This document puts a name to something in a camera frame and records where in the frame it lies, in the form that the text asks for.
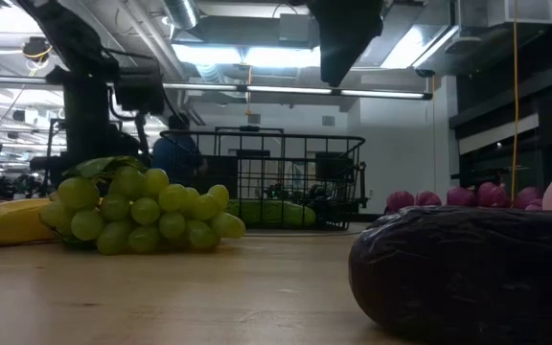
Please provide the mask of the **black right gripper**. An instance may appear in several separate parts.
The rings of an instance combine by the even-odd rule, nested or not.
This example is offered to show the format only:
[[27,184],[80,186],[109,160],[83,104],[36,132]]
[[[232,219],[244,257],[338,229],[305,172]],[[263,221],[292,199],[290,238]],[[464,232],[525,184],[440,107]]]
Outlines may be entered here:
[[382,26],[350,25],[380,23],[383,4],[383,0],[307,1],[318,23],[328,25],[320,27],[320,69],[321,80],[330,87],[342,83],[371,41],[382,34]]

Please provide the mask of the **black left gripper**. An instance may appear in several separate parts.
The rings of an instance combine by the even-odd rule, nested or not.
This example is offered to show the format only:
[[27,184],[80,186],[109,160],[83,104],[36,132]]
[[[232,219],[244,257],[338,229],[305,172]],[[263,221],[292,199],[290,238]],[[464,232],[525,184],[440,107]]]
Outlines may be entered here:
[[66,158],[72,166],[107,156],[107,85],[93,79],[71,79],[63,84]]

